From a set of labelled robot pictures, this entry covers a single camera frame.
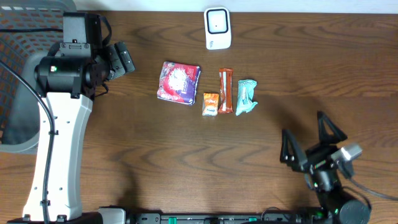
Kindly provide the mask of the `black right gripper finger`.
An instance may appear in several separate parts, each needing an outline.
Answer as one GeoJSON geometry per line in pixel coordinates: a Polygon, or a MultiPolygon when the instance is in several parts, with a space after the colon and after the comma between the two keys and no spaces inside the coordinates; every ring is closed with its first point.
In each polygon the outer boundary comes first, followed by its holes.
{"type": "Polygon", "coordinates": [[[337,144],[347,140],[347,135],[322,111],[317,111],[318,138],[322,144],[337,144]]]}
{"type": "Polygon", "coordinates": [[[282,130],[280,162],[295,172],[308,171],[308,159],[295,136],[288,129],[282,130]]]}

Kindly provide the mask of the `purple red snack bag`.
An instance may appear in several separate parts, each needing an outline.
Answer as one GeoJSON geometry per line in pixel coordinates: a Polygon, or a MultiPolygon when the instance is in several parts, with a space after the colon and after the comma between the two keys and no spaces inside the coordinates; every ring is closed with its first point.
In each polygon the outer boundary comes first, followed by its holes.
{"type": "Polygon", "coordinates": [[[199,66],[164,62],[159,77],[158,99],[193,105],[200,74],[199,66]]]}

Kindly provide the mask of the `mint green snack packet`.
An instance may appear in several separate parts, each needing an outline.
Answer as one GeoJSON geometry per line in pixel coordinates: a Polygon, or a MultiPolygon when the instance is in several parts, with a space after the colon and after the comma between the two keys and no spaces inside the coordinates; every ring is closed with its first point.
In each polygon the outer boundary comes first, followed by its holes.
{"type": "Polygon", "coordinates": [[[254,89],[257,86],[255,80],[239,80],[238,81],[238,100],[236,105],[236,116],[241,113],[248,113],[257,105],[253,101],[254,89]]]}

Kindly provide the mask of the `small orange tissue pack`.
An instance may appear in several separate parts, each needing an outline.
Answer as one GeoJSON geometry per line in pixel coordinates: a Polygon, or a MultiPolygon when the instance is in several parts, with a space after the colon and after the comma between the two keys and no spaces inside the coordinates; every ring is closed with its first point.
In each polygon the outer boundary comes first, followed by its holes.
{"type": "Polygon", "coordinates": [[[219,94],[204,93],[203,94],[203,116],[216,116],[218,114],[219,94]]]}

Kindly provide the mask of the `orange brown snack bar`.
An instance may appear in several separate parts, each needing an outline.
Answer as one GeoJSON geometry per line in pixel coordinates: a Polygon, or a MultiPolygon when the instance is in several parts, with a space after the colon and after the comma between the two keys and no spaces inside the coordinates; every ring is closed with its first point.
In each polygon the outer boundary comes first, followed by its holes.
{"type": "Polygon", "coordinates": [[[220,68],[220,107],[218,112],[221,114],[232,113],[232,76],[233,69],[230,68],[220,68]]]}

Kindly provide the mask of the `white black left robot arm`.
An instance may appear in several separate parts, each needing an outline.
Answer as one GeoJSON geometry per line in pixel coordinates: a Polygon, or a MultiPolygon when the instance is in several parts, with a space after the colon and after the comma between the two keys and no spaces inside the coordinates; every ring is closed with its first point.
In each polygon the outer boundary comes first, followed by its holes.
{"type": "Polygon", "coordinates": [[[37,148],[32,187],[16,223],[119,223],[134,221],[125,208],[107,206],[84,212],[80,169],[86,125],[96,88],[135,69],[123,42],[111,43],[104,16],[63,14],[63,39],[28,58],[19,81],[39,105],[39,132],[6,146],[6,152],[37,148]]]}

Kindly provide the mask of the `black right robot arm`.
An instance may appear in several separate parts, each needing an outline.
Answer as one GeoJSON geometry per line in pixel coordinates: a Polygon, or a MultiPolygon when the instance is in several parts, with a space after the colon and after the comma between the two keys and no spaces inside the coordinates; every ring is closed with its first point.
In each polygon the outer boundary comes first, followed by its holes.
{"type": "Polygon", "coordinates": [[[280,162],[304,174],[308,188],[315,191],[320,203],[318,208],[304,208],[290,216],[288,222],[367,223],[372,210],[370,201],[347,192],[338,176],[354,176],[353,161],[363,150],[358,144],[338,147],[348,137],[324,112],[317,112],[317,122],[318,143],[305,151],[291,131],[282,130],[280,162]]]}

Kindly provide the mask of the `grey plastic mesh basket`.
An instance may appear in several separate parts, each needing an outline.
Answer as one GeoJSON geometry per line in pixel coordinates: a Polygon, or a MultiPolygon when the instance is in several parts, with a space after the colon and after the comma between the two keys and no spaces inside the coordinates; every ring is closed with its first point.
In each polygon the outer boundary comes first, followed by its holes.
{"type": "Polygon", "coordinates": [[[37,152],[38,102],[13,73],[35,86],[35,66],[54,43],[63,39],[65,11],[76,11],[75,3],[69,0],[1,1],[1,152],[37,152]]]}

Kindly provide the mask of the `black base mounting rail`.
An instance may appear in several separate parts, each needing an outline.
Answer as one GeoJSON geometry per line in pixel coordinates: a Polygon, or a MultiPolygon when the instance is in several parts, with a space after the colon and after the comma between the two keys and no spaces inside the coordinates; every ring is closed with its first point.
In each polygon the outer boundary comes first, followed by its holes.
{"type": "Polygon", "coordinates": [[[127,224],[239,224],[239,223],[316,223],[305,215],[271,211],[265,214],[160,214],[137,213],[127,224]]]}

